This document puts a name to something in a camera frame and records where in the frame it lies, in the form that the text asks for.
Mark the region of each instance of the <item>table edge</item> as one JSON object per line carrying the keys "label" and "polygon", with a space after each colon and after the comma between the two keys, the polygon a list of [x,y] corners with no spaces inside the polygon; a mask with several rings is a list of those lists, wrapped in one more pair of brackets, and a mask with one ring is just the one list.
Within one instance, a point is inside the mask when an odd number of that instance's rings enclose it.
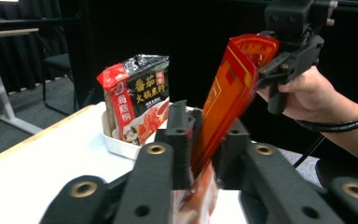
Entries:
{"label": "table edge", "polygon": [[8,148],[7,150],[3,151],[0,153],[0,160],[10,156],[11,154],[15,153],[16,151],[22,149],[24,146],[27,146],[28,144],[32,143],[33,141],[36,141],[37,139],[39,139],[40,137],[42,137],[43,135],[50,133],[51,131],[57,129],[58,127],[62,126],[64,123],[68,122],[71,119],[74,119],[76,117],[78,117],[79,115],[83,114],[84,112],[92,109],[95,105],[88,105],[84,108],[82,108],[81,110],[75,112],[75,114],[72,114],[54,124],[52,124],[51,126],[47,127],[46,129],[44,129],[42,132],[40,133],[36,133],[34,135],[32,135],[31,137],[25,139],[22,142],[19,142],[18,144],[16,144],[13,147]]}

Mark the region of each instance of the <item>red packet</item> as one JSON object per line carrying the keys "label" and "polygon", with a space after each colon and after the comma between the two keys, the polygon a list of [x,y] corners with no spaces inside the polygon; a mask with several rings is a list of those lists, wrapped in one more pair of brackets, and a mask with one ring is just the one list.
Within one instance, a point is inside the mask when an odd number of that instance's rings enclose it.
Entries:
{"label": "red packet", "polygon": [[220,145],[233,121],[255,97],[258,67],[271,61],[276,39],[240,35],[229,39],[223,60],[203,107],[203,126],[192,149],[191,167],[197,178]]}

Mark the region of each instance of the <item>finger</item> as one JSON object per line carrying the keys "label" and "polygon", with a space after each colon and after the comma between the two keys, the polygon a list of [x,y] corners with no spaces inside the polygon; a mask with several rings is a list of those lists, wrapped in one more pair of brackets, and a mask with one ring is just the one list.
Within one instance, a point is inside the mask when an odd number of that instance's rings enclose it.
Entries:
{"label": "finger", "polygon": [[317,78],[320,73],[315,66],[291,80],[284,85],[278,85],[278,90],[281,92],[310,92],[314,91],[317,86]]}
{"label": "finger", "polygon": [[265,101],[269,101],[269,87],[258,89],[257,94],[259,94]]}

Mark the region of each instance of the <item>human hand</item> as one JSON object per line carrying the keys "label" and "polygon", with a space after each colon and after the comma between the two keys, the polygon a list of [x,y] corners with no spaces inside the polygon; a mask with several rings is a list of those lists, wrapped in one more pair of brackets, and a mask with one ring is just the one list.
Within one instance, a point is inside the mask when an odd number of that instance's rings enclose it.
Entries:
{"label": "human hand", "polygon": [[[287,84],[279,84],[278,90],[288,93],[283,114],[291,119],[331,121],[330,110],[339,98],[339,93],[316,66],[312,66]],[[259,89],[257,93],[264,100],[269,100],[269,88]]]}

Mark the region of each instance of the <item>table leg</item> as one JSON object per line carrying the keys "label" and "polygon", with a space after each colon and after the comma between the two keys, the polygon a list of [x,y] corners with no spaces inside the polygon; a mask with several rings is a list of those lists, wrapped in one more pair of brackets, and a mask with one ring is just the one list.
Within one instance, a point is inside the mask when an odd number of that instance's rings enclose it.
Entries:
{"label": "table leg", "polygon": [[27,133],[35,134],[42,131],[42,129],[34,126],[33,124],[27,123],[21,119],[16,118],[16,116],[14,115],[13,108],[11,107],[10,101],[8,99],[7,92],[5,90],[1,77],[0,77],[0,99],[2,101],[3,108],[4,108],[4,114],[0,115],[0,120],[9,123],[19,129],[22,129]]}

